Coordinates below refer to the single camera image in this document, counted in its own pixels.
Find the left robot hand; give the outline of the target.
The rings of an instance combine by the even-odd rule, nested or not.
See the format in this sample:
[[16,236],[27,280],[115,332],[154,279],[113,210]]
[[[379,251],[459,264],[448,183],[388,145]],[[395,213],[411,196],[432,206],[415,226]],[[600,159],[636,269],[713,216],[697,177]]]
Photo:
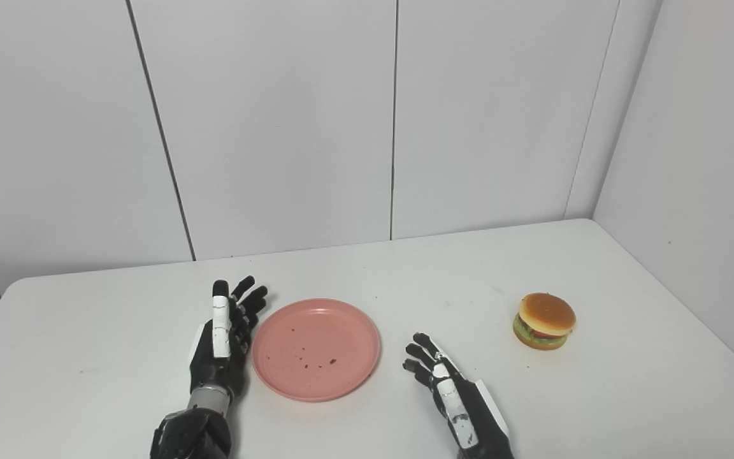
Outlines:
[[189,364],[191,392],[211,386],[224,390],[232,399],[242,394],[253,331],[267,305],[267,295],[268,288],[256,287],[251,275],[234,288],[227,280],[215,280],[212,318],[202,326]]

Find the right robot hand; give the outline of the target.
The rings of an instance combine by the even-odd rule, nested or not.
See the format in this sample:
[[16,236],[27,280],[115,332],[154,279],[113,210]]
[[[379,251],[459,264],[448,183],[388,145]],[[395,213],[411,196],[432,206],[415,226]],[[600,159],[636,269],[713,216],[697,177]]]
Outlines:
[[457,445],[458,458],[513,458],[510,430],[481,380],[470,381],[428,334],[405,347],[403,368],[430,390]]

